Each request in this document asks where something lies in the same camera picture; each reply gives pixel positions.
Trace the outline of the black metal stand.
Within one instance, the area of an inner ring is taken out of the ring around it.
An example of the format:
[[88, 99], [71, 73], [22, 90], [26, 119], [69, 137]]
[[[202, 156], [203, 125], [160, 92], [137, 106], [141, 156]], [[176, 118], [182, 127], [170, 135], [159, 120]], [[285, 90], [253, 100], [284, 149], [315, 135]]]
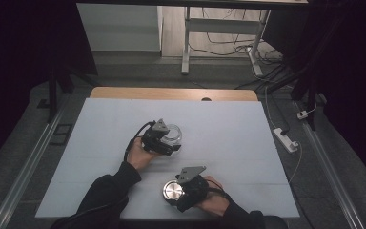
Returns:
[[299, 69], [293, 71], [291, 76], [278, 81], [271, 88], [266, 89], [266, 94], [271, 94], [295, 81], [295, 87], [290, 92], [290, 97], [292, 100], [298, 101], [305, 94], [308, 95], [307, 108], [310, 113], [306, 117], [306, 121], [313, 131], [315, 130], [314, 110], [317, 92], [318, 64], [331, 40], [335, 28], [336, 26], [333, 26], [331, 22], [319, 22], [315, 26], [308, 24], [305, 27], [305, 30], [310, 31], [311, 33], [307, 39], [307, 44], [299, 48], [296, 55], [289, 58], [289, 61], [297, 65]]
[[71, 94], [74, 91], [75, 86], [71, 80], [72, 75], [93, 87], [100, 87], [100, 84], [86, 73], [83, 73], [70, 65], [54, 64], [49, 71], [49, 98], [47, 100], [41, 100], [38, 105], [39, 108], [49, 109], [48, 123], [51, 123], [54, 117], [59, 113], [57, 87], [60, 87], [65, 94]]

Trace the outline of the person's left hand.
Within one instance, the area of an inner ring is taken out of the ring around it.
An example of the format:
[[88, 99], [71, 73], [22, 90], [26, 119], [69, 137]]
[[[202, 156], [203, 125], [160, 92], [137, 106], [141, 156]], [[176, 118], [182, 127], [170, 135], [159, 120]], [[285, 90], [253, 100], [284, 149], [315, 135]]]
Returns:
[[133, 141], [132, 147], [128, 152], [127, 162], [137, 171], [141, 171], [145, 169], [153, 159], [159, 156], [160, 154], [157, 152], [147, 152], [142, 146], [141, 138], [138, 137]]

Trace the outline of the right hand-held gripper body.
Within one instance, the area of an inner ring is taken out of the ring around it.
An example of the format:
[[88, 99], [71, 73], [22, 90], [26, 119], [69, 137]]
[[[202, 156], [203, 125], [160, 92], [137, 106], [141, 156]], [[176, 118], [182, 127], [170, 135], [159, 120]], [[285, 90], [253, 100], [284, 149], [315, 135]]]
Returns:
[[206, 166], [184, 167], [176, 177], [184, 191], [183, 197], [179, 200], [187, 200], [190, 208], [207, 196], [209, 184], [200, 175], [205, 170]]

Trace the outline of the white foam mat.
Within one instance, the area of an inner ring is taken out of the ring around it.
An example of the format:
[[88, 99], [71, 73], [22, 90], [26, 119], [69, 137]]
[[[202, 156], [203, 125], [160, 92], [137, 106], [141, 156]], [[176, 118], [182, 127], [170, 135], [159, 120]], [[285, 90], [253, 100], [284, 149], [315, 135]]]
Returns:
[[189, 166], [202, 166], [247, 211], [295, 218], [298, 210], [260, 102], [89, 98], [71, 133], [39, 218], [75, 214], [92, 183], [117, 172], [124, 151], [147, 122], [162, 119], [182, 132], [181, 148], [156, 158], [129, 193], [122, 219], [203, 219], [179, 212], [162, 195], [164, 184]]

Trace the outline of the white power strip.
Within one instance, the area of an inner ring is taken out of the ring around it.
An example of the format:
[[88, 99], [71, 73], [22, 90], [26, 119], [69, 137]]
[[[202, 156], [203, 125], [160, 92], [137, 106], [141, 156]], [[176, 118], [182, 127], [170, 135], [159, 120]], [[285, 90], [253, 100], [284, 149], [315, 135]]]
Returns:
[[289, 154], [292, 154], [298, 150], [299, 144], [296, 141], [290, 140], [290, 138], [281, 128], [273, 129], [273, 133]]

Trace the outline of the dark desk top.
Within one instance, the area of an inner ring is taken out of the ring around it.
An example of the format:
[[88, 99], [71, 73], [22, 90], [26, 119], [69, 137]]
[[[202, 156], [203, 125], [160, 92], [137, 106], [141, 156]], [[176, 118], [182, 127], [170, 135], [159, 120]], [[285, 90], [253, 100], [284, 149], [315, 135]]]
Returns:
[[308, 8], [308, 0], [75, 0], [77, 3], [140, 6], [292, 10]]

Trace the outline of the person's right hand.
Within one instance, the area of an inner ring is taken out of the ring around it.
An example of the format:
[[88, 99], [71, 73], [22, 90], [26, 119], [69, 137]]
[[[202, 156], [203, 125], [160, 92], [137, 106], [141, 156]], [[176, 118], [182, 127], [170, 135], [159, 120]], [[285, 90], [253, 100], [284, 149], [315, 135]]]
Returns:
[[[211, 188], [215, 188], [220, 191], [223, 190], [222, 184], [213, 177], [205, 176], [204, 179], [209, 183]], [[203, 201], [196, 204], [196, 207], [209, 214], [222, 217], [229, 205], [230, 202], [226, 198], [216, 192], [210, 192]]]

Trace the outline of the wooden table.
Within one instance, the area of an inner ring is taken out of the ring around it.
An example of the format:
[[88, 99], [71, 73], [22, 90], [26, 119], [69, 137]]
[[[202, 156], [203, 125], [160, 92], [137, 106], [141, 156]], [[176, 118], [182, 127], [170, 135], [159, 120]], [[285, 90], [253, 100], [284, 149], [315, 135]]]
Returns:
[[96, 87], [90, 98], [190, 100], [190, 101], [257, 101], [254, 91], [221, 89], [172, 89]]

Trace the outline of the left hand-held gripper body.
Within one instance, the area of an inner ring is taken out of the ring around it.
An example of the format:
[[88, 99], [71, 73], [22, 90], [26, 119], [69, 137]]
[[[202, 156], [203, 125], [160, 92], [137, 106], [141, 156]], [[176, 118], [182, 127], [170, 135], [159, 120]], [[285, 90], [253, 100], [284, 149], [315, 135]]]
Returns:
[[144, 149], [148, 152], [153, 151], [162, 155], [168, 155], [170, 153], [170, 147], [166, 143], [162, 142], [161, 139], [169, 131], [170, 130], [162, 118], [154, 122], [154, 124], [152, 124], [142, 136]]

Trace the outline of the aluminium floor rail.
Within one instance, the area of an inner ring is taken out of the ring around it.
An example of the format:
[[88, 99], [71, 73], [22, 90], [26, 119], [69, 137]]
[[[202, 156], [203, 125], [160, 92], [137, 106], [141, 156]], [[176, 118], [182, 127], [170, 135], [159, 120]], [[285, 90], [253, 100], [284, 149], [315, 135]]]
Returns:
[[38, 138], [37, 143], [33, 147], [26, 162], [21, 168], [18, 176], [11, 185], [8, 193], [6, 194], [3, 202], [0, 205], [0, 229], [6, 229], [10, 219], [20, 202], [21, 197], [26, 191], [27, 186], [30, 183], [31, 177], [44, 154], [46, 148], [50, 143], [50, 139], [56, 129], [59, 120], [63, 116], [65, 110], [65, 104], [62, 104], [57, 113], [53, 116], [51, 122], [46, 125], [43, 133]]
[[331, 189], [338, 201], [345, 219], [349, 224], [350, 229], [365, 229], [365, 225], [359, 215], [359, 212], [357, 211], [351, 197], [349, 196], [349, 193], [337, 174], [336, 168], [330, 160], [317, 132], [311, 128], [311, 125], [306, 119], [301, 119], [300, 122], [302, 123], [304, 132], [314, 149], [317, 160], [319, 161], [322, 171], [324, 172], [331, 186]]

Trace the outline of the clear glass jar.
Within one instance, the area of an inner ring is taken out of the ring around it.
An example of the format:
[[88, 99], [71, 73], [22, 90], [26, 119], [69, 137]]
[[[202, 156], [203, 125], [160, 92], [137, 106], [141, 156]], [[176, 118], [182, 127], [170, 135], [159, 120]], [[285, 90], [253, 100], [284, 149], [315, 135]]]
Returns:
[[182, 132], [177, 125], [168, 124], [167, 128], [169, 132], [162, 137], [162, 141], [167, 145], [180, 145], [182, 139]]

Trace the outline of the white desk frame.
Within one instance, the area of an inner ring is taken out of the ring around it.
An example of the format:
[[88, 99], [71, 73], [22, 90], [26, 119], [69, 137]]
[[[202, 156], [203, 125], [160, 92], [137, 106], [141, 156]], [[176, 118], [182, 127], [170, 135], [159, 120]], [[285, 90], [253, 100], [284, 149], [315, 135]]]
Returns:
[[190, 67], [190, 34], [199, 33], [217, 33], [217, 34], [246, 34], [254, 37], [254, 42], [250, 48], [245, 49], [245, 53], [249, 56], [252, 70], [256, 76], [262, 76], [263, 72], [256, 58], [258, 45], [260, 44], [262, 34], [270, 12], [261, 10], [260, 18], [256, 21], [242, 20], [225, 20], [211, 18], [195, 18], [191, 17], [191, 8], [184, 9], [184, 46], [182, 53], [181, 73], [188, 74]]

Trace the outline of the black rectangular floor frame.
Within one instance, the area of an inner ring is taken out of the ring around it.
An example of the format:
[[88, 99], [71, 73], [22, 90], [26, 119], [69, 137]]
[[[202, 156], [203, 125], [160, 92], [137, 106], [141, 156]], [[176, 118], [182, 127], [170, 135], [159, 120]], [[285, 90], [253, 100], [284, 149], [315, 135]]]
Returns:
[[50, 145], [65, 146], [71, 137], [72, 129], [72, 124], [58, 124], [51, 136]]

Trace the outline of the black curtain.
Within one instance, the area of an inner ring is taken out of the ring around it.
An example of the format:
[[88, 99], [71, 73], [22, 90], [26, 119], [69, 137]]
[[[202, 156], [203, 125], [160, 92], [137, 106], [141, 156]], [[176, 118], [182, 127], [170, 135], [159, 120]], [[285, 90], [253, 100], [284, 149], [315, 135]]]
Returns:
[[310, 0], [310, 10], [273, 10], [263, 39], [302, 71], [292, 98], [311, 87], [324, 114], [366, 166], [366, 0]]
[[0, 0], [0, 149], [31, 89], [69, 73], [97, 74], [77, 0]]

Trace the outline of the round silver metal lid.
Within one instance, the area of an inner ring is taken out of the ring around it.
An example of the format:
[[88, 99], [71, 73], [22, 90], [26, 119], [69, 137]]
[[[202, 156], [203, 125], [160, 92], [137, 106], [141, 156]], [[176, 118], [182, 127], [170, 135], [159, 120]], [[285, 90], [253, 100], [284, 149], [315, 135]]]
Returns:
[[184, 191], [176, 180], [170, 180], [164, 185], [162, 194], [165, 200], [179, 200], [183, 197]]

